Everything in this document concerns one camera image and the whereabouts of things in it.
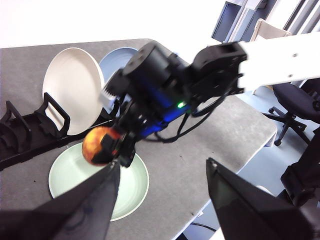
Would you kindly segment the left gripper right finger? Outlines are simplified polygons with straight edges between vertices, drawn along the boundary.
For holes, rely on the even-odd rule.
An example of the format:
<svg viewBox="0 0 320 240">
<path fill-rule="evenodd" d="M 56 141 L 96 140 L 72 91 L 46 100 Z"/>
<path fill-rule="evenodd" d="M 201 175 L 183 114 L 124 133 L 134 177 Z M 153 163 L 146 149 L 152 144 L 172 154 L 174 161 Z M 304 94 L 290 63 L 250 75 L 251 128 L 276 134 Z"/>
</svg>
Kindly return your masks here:
<svg viewBox="0 0 320 240">
<path fill-rule="evenodd" d="M 235 174 L 206 163 L 208 194 L 226 240 L 318 240 L 320 210 L 297 207 Z"/>
</svg>

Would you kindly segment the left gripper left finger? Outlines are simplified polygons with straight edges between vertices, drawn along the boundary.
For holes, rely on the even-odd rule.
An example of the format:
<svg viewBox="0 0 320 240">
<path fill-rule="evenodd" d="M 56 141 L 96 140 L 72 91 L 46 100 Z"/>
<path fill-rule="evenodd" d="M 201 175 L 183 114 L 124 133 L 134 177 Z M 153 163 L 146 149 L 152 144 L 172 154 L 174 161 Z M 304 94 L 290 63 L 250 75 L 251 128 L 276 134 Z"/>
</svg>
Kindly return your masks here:
<svg viewBox="0 0 320 240">
<path fill-rule="evenodd" d="M 120 165 L 111 163 L 32 210 L 2 210 L 2 240 L 103 240 L 118 197 Z"/>
</svg>

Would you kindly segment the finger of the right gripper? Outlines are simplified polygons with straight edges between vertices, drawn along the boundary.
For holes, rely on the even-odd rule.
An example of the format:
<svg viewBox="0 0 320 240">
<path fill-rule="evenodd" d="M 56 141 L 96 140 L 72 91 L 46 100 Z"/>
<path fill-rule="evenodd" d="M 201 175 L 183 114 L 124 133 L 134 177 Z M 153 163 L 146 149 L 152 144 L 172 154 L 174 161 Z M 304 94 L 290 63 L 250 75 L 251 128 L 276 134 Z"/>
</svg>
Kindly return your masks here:
<svg viewBox="0 0 320 240">
<path fill-rule="evenodd" d="M 119 136 L 112 136 L 107 133 L 100 142 L 101 149 L 94 154 L 91 162 L 94 165 L 106 165 L 110 163 L 118 154 L 116 148 L 119 141 Z"/>
<path fill-rule="evenodd" d="M 128 168 L 131 165 L 133 158 L 136 154 L 135 144 L 136 144 L 135 134 L 134 133 L 126 134 L 121 142 L 120 149 L 119 149 L 119 156 L 118 156 L 118 160 L 123 167 Z"/>
</svg>

